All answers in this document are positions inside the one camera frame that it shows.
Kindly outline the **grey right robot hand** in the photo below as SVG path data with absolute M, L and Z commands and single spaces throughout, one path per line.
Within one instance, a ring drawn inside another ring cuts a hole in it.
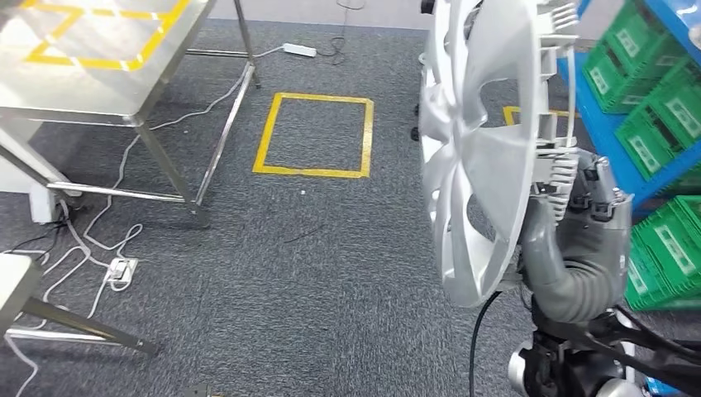
M 531 197 L 519 242 L 538 308 L 562 323 L 589 321 L 618 304 L 627 282 L 632 195 L 620 190 L 608 158 L 580 151 L 565 216 Z

